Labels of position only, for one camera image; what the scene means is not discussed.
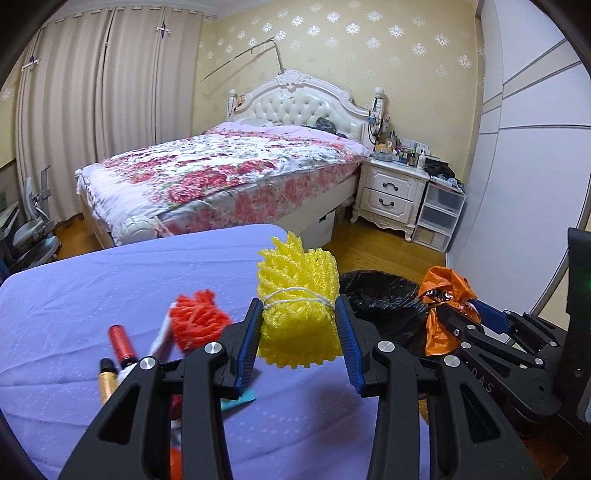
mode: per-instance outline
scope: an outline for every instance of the small bottle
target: small bottle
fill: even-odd
[[[117,370],[115,363],[110,358],[100,361],[99,390],[100,404],[104,405],[117,388]]]
[[[414,152],[414,150],[410,150],[408,152],[408,165],[410,167],[416,167],[417,166],[417,155]]]
[[[421,150],[421,154],[418,157],[417,168],[421,170],[425,170],[425,162],[427,161],[427,156],[425,155],[425,151]]]
[[[111,344],[113,345],[113,350],[115,350],[121,369],[125,369],[139,362],[138,354],[135,353],[135,349],[121,325],[113,325],[109,328],[109,338],[111,339]]]

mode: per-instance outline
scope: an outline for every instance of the fishing rod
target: fishing rod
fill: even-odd
[[[279,53],[279,48],[277,47],[277,42],[275,41],[275,37],[271,37],[265,41],[262,41],[261,43],[254,45],[253,47],[239,53],[238,55],[236,55],[233,59],[228,60],[226,63],[224,63],[223,65],[220,65],[217,69],[215,69],[213,72],[211,72],[209,75],[207,75],[203,80],[204,81],[206,79],[208,79],[211,75],[213,75],[214,73],[216,73],[219,69],[225,67],[226,65],[228,65],[228,63],[233,62],[234,60],[236,60],[238,57],[242,57],[245,53],[250,52],[251,54],[254,53],[253,50],[257,47],[260,47],[266,43],[273,43],[273,46],[275,47],[275,52],[277,53],[277,60],[279,61],[279,70],[280,73],[284,73],[285,72],[285,68],[283,68],[283,62],[281,61],[281,54]]]

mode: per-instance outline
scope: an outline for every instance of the gold bottle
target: gold bottle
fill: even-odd
[[[117,370],[110,358],[103,358],[100,361],[99,389],[101,405],[107,403],[117,389]]]

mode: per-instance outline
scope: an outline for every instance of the trash can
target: trash can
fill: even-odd
[[[429,306],[417,297],[417,283],[373,270],[343,273],[339,282],[357,318],[373,323],[382,338],[425,357]]]

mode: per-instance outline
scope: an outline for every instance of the beige curtain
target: beige curtain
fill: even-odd
[[[50,214],[80,212],[74,172],[136,148],[190,136],[203,14],[113,7],[71,15],[31,41],[17,99],[21,186],[49,171]]]
[[[71,15],[42,28],[29,45],[39,63],[25,68],[17,100],[17,160],[21,185],[51,164],[50,214],[59,222],[80,212],[73,173],[97,158],[95,88],[107,8]]]
[[[164,8],[117,7],[105,54],[97,109],[99,160],[156,143],[155,91]]]
[[[156,143],[191,136],[195,65],[203,14],[166,7],[156,76]]]

